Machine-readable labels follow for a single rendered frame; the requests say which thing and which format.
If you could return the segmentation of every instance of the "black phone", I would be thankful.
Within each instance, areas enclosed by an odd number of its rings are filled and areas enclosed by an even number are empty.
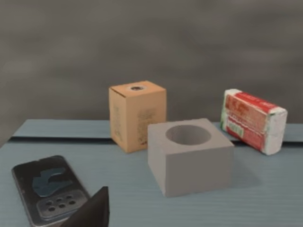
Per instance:
[[[62,156],[52,156],[12,169],[32,227],[59,227],[90,196]]]

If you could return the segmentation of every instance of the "gray block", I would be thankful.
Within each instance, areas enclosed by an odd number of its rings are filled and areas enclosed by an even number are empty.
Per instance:
[[[148,126],[148,165],[166,197],[228,187],[233,148],[208,119]]]

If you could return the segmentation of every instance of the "gray wall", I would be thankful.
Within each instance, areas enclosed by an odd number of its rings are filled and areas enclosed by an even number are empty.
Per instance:
[[[238,88],[303,123],[302,50],[302,0],[0,1],[0,141],[27,118],[108,119],[108,87],[146,79],[170,120],[218,121]]]

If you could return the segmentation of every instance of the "blue wooden table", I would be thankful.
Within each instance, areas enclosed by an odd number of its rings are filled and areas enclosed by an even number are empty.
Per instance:
[[[289,124],[270,157],[230,137],[232,187],[176,198],[162,196],[146,150],[127,155],[109,137],[108,121],[26,121],[0,149],[0,227],[29,226],[12,167],[52,155],[67,159],[91,195],[109,186],[111,227],[303,226],[303,125]]]

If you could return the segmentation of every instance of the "red and white package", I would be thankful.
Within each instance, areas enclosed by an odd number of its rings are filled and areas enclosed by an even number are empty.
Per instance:
[[[287,110],[237,89],[224,93],[221,128],[266,155],[282,146]]]

